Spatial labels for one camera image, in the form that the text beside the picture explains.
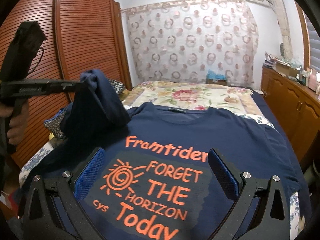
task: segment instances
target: patterned curtain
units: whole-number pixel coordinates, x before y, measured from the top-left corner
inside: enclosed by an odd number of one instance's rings
[[[251,86],[259,34],[245,1],[172,1],[124,11],[141,82],[205,83],[210,71]]]

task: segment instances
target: floral bedspread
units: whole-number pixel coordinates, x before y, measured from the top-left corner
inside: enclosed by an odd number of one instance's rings
[[[145,102],[152,102],[155,105],[190,110],[215,107],[235,114],[263,116],[251,95],[252,91],[244,88],[154,81],[135,87],[123,104],[140,106]]]

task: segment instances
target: spiral sun logo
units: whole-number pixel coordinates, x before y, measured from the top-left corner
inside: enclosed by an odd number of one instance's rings
[[[110,195],[110,190],[120,191],[123,189],[128,189],[130,192],[134,193],[134,190],[130,187],[131,184],[135,184],[139,182],[138,177],[144,174],[144,172],[140,172],[134,175],[134,171],[139,169],[146,168],[147,166],[139,166],[133,168],[130,166],[129,162],[122,162],[121,160],[117,159],[119,164],[114,164],[115,168],[109,169],[111,173],[103,176],[106,179],[106,184],[101,186],[100,189],[103,190],[107,188],[106,194]],[[118,192],[115,193],[118,197],[122,197],[121,194]]]

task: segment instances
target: metal screw head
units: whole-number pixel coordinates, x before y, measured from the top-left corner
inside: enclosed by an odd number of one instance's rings
[[[64,173],[62,173],[62,177],[67,178],[71,175],[70,171],[65,171]]]
[[[242,176],[244,176],[246,179],[250,179],[251,178],[251,174],[249,172],[244,172],[242,173]]]
[[[40,175],[36,175],[36,176],[33,177],[33,180],[34,181],[38,181],[40,178],[41,178]]]
[[[280,181],[280,178],[277,175],[274,175],[272,178],[274,181]]]

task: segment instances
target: person's arm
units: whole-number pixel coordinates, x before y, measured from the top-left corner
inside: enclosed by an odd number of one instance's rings
[[[0,117],[6,118],[12,115],[13,107],[0,103]],[[21,114],[12,118],[10,121],[10,130],[7,133],[9,143],[18,145],[21,143],[25,129],[28,125],[29,103],[28,101],[22,106]]]

